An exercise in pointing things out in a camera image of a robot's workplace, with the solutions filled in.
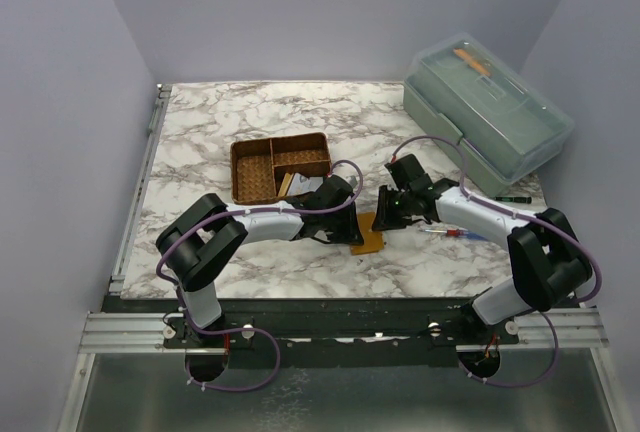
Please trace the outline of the yellow leather card holder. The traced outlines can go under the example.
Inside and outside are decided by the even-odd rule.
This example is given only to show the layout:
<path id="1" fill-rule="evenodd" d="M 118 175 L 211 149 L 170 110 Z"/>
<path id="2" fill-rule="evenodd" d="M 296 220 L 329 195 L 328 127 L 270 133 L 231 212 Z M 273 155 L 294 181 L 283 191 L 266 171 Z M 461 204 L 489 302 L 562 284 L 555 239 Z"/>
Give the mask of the yellow leather card holder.
<path id="1" fill-rule="evenodd" d="M 357 216 L 358 226 L 364 243 L 362 245 L 352 245 L 350 247 L 352 255 L 359 256 L 373 254 L 384 249 L 385 243 L 383 234 L 380 231 L 372 230 L 374 219 L 374 212 L 360 213 Z"/>

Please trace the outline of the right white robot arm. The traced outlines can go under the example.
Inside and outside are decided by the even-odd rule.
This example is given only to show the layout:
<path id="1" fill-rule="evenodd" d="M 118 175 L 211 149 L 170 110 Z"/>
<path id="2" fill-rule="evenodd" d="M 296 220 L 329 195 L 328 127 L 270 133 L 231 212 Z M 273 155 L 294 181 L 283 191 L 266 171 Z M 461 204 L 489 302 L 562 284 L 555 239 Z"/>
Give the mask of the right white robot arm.
<path id="1" fill-rule="evenodd" d="M 461 307 L 455 336 L 483 343 L 506 319 L 546 312 L 587 282 L 601 285 L 599 267 L 559 210 L 529 215 L 472 193 L 463 180 L 433 181 L 412 154 L 386 168 L 395 185 L 379 189 L 373 230 L 400 230 L 418 220 L 456 225 L 509 255 L 511 277 Z"/>

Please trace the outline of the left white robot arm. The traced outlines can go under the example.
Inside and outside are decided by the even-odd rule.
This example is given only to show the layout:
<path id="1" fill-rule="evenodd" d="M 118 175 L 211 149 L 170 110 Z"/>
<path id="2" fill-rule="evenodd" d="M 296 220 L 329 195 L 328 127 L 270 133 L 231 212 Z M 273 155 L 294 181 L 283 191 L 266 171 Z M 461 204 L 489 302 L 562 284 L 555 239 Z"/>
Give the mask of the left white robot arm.
<path id="1" fill-rule="evenodd" d="M 200 197 L 155 242 L 156 275 L 176 290 L 188 336 L 209 347 L 224 333 L 215 281 L 240 247 L 271 241 L 362 245 L 361 190 L 361 181 L 352 185 L 331 174 L 313 192 L 266 206 L 231 206 L 215 193 Z"/>

